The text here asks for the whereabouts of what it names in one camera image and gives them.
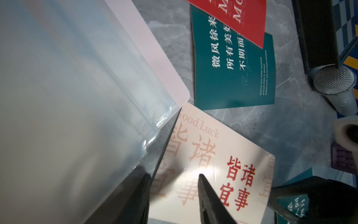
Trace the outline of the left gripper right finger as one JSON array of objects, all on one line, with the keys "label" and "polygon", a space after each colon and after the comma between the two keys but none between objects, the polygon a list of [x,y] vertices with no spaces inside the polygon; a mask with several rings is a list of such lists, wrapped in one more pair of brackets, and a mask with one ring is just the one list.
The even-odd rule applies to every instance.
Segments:
[{"label": "left gripper right finger", "polygon": [[202,224],[236,223],[203,174],[199,174],[198,194]]}]

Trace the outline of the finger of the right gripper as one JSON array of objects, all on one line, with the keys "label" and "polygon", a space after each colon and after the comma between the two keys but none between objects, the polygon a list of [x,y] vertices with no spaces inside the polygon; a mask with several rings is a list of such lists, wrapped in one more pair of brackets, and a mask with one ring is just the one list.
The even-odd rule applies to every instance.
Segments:
[{"label": "finger of the right gripper", "polygon": [[[278,203],[278,199],[307,195],[308,214],[298,217]],[[356,224],[358,189],[318,176],[271,189],[268,207],[292,224]]]}]

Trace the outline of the cream card red characters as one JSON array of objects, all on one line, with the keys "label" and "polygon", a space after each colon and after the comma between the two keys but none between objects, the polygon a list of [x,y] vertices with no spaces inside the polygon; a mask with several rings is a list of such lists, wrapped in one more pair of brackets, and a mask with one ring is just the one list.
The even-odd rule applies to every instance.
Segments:
[{"label": "cream card red characters", "polygon": [[261,223],[275,157],[190,103],[179,114],[152,183],[149,218],[198,224],[204,175],[238,224]]}]

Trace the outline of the pink photo album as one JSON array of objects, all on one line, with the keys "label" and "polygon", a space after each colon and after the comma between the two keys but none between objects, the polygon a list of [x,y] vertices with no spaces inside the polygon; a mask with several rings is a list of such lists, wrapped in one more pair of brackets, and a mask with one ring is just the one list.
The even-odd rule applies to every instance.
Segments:
[{"label": "pink photo album", "polygon": [[132,1],[1,1],[1,223],[84,223],[189,98]]}]

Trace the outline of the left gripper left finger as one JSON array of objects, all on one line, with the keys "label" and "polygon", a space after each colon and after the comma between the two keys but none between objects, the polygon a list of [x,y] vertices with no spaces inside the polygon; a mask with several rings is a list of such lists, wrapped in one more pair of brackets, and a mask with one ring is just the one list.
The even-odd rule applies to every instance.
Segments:
[{"label": "left gripper left finger", "polygon": [[151,176],[141,166],[104,200],[86,224],[146,224]]}]

